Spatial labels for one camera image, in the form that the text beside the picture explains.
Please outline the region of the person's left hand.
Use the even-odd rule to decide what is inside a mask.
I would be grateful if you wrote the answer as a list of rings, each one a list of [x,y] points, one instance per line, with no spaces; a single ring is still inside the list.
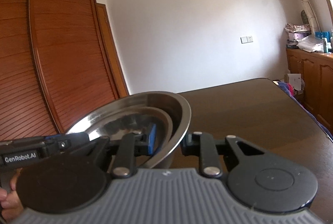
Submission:
[[[15,171],[15,174],[10,180],[10,191],[1,188],[1,216],[6,222],[13,221],[24,210],[24,207],[18,197],[16,191],[17,179],[21,173],[21,168]]]

